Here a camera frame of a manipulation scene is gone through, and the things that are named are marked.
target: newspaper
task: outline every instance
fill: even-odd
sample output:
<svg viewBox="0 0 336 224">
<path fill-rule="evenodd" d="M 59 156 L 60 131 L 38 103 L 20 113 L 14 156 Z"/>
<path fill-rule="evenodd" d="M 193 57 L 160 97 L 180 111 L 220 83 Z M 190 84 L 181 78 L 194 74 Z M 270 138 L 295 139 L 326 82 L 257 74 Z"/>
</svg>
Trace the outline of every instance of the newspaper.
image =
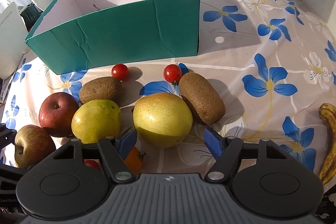
<svg viewBox="0 0 336 224">
<path fill-rule="evenodd" d="M 6 80 L 0 79 L 0 83 L 1 83 L 0 104 L 4 104 L 4 102 L 6 101 L 7 92 L 11 86 L 14 74 L 15 72 L 10 77 L 8 77 Z"/>
</svg>

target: floral tablecloth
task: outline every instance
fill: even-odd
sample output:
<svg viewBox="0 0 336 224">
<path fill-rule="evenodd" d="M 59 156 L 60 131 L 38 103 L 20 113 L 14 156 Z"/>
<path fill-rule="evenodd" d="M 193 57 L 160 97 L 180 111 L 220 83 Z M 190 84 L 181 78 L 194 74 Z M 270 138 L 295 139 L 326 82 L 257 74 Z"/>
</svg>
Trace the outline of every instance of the floral tablecloth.
<svg viewBox="0 0 336 224">
<path fill-rule="evenodd" d="M 227 108 L 213 125 L 221 135 L 258 142 L 270 138 L 318 173 L 327 149 L 327 130 L 318 108 L 336 104 L 335 39 L 324 22 L 301 0 L 201 0 L 199 54 L 130 63 L 131 77 L 122 83 L 122 130 L 132 125 L 132 106 L 143 95 L 171 92 L 163 79 L 166 65 L 183 63 L 209 80 Z M 30 50 L 24 55 L 9 91 L 2 122 L 19 130 L 38 125 L 39 108 L 53 92 L 78 99 L 84 83 L 110 76 L 112 66 L 55 75 Z M 204 126 L 194 123 L 183 143 L 168 149 L 152 147 L 140 138 L 146 152 L 144 172 L 200 172 L 214 159 L 203 143 Z M 65 140 L 56 139 L 59 147 Z M 0 160 L 15 165 L 14 146 Z M 244 160 L 242 168 L 253 164 Z M 332 179 L 325 189 L 336 183 Z"/>
</svg>

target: red tomato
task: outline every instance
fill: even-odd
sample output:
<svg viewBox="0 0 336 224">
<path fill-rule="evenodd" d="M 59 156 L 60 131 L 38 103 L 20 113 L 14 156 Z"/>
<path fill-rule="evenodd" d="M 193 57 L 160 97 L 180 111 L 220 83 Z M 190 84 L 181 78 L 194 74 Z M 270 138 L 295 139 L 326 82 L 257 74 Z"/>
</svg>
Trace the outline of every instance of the red tomato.
<svg viewBox="0 0 336 224">
<path fill-rule="evenodd" d="M 100 171 L 100 164 L 97 163 L 95 160 L 84 160 L 84 164 L 88 167 L 92 167 Z"/>
<path fill-rule="evenodd" d="M 165 67 L 163 77 L 167 82 L 177 85 L 182 77 L 182 71 L 178 65 L 171 64 Z"/>
<path fill-rule="evenodd" d="M 128 67 L 124 64 L 117 64 L 113 66 L 111 75 L 118 78 L 120 81 L 124 81 L 128 77 Z"/>
</svg>

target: white dot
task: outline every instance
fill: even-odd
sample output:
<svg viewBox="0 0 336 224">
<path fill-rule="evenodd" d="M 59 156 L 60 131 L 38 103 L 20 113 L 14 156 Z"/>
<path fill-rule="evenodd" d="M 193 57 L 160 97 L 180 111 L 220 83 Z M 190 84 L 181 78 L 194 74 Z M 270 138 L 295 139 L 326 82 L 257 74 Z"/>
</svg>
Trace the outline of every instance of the white dot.
<svg viewBox="0 0 336 224">
<path fill-rule="evenodd" d="M 223 43 L 224 42 L 224 37 L 216 37 L 215 41 L 216 41 L 216 43 Z"/>
</svg>

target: metal screw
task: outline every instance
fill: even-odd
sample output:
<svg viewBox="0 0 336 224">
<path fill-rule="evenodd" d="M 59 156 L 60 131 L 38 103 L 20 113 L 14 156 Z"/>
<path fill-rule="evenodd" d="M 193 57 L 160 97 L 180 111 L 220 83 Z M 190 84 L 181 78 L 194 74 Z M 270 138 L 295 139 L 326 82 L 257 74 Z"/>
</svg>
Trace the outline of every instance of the metal screw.
<svg viewBox="0 0 336 224">
<path fill-rule="evenodd" d="M 132 174 L 127 171 L 118 172 L 115 174 L 115 178 L 118 180 L 128 180 L 132 177 Z"/>
<path fill-rule="evenodd" d="M 224 178 L 224 174 L 222 172 L 214 171 L 208 174 L 208 178 L 211 180 L 220 180 Z"/>
</svg>

